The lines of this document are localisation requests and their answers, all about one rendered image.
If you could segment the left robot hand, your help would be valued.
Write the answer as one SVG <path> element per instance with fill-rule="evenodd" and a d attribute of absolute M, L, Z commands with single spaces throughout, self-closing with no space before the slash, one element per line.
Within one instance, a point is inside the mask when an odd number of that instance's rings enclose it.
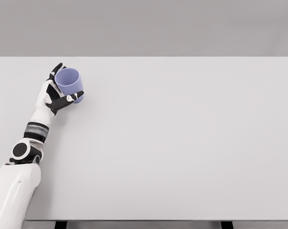
<path fill-rule="evenodd" d="M 36 101 L 33 119 L 54 117 L 59 110 L 72 105 L 65 106 L 61 103 L 63 95 L 54 79 L 55 74 L 63 68 L 67 68 L 63 63 L 55 66 L 50 72 L 49 78 L 42 84 Z"/>

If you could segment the light purple cup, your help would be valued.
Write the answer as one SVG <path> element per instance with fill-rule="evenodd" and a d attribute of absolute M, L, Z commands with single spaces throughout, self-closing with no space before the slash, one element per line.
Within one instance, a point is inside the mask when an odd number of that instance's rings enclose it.
<path fill-rule="evenodd" d="M 55 74 L 55 83 L 63 95 L 61 103 L 68 106 L 83 100 L 84 91 L 80 73 L 74 68 L 63 68 Z"/>

